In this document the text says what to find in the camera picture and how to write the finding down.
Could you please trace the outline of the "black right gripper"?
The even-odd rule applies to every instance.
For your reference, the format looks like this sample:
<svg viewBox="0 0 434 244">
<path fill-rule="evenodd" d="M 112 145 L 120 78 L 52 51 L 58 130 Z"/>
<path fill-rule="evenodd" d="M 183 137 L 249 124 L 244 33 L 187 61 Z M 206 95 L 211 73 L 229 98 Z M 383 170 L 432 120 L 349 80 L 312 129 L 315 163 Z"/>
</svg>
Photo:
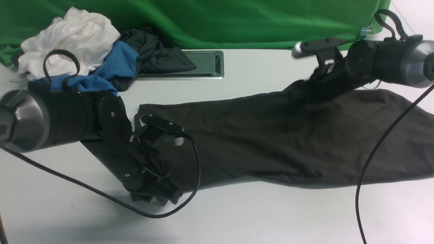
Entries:
<svg viewBox="0 0 434 244">
<path fill-rule="evenodd" d="M 375 82 L 376 44 L 370 40 L 355 41 L 341 60 L 318 65 L 309 79 L 297 80 L 288 87 L 289 101 L 299 105 L 319 104 Z"/>
</svg>

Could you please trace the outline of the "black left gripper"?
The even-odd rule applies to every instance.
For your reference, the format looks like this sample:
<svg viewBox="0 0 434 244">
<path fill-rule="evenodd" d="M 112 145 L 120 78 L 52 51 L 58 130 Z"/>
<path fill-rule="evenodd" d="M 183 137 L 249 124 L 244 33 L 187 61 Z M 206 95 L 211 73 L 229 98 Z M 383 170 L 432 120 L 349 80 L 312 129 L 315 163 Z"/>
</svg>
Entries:
<svg viewBox="0 0 434 244">
<path fill-rule="evenodd" d="M 131 200 L 165 206 L 182 196 L 169 179 L 169 168 L 157 167 L 161 156 L 132 131 L 122 99 L 110 93 L 91 93 L 94 134 L 82 145 L 112 173 L 130 193 Z"/>
</svg>

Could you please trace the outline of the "gray left robot arm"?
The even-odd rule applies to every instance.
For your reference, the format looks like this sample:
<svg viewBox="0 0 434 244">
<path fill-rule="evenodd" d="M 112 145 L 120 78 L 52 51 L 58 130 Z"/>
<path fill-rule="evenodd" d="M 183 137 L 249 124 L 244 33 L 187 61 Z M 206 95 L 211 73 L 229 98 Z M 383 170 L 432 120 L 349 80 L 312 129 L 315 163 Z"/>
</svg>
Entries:
<svg viewBox="0 0 434 244">
<path fill-rule="evenodd" d="M 131 193 L 133 201 L 176 204 L 182 196 L 153 143 L 183 128 L 155 114 L 133 132 L 123 100 L 108 91 L 12 90 L 1 98 L 1 146 L 28 153 L 80 142 Z"/>
</svg>

